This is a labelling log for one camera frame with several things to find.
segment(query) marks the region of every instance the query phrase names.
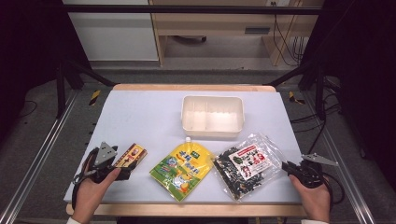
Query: snack package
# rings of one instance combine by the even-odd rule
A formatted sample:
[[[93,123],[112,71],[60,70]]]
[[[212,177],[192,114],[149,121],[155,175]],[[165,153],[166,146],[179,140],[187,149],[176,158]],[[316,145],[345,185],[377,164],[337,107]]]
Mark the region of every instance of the snack package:
[[[218,155],[214,165],[225,191],[238,201],[276,177],[282,161],[282,153],[267,136],[252,133],[246,141]]]
[[[115,167],[136,167],[143,158],[146,157],[148,152],[145,148],[133,143],[128,150],[116,161]]]
[[[187,137],[149,173],[181,202],[209,173],[214,158],[209,150]]]

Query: white cabinet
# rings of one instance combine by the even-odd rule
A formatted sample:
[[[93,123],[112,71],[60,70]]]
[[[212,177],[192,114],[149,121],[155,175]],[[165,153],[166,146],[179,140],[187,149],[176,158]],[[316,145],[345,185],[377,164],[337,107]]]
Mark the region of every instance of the white cabinet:
[[[147,5],[146,0],[64,0],[64,4]],[[69,13],[90,62],[158,61],[149,13]]]

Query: hand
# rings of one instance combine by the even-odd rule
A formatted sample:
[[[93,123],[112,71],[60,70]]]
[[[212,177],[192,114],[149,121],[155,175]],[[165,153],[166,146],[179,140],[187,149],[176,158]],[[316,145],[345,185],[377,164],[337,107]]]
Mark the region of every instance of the hand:
[[[119,173],[120,168],[114,169],[100,184],[96,184],[90,178],[81,182],[77,193],[76,208],[72,216],[75,221],[90,222],[108,187],[116,180]]]
[[[315,189],[309,189],[300,183],[294,175],[289,175],[291,184],[300,193],[303,208],[308,218],[316,221],[330,222],[330,193],[322,184]]]

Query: white plastic container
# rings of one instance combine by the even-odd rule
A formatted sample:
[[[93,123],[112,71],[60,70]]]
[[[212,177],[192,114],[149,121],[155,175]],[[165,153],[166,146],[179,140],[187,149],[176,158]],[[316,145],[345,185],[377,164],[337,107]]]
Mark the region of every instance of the white plastic container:
[[[181,122],[189,136],[236,137],[245,122],[243,102],[229,96],[186,96]]]

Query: white table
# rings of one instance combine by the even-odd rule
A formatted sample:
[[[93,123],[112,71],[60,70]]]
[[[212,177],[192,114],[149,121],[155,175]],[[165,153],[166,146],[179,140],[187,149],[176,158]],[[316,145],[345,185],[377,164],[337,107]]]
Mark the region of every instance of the white table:
[[[304,217],[301,200],[286,173],[256,189],[237,203],[223,191],[215,169],[181,203],[173,199],[149,171],[186,138],[181,126],[181,107],[186,95],[237,96],[243,100],[245,124],[234,139],[192,138],[215,154],[244,141],[250,133],[272,139],[286,160],[298,163],[301,152],[278,92],[264,86],[134,85],[121,84],[108,95],[88,144],[88,153],[105,141],[118,146],[119,155],[132,143],[148,155],[129,180],[116,181],[108,189],[96,215],[177,217]],[[64,200],[72,214],[70,185]]]

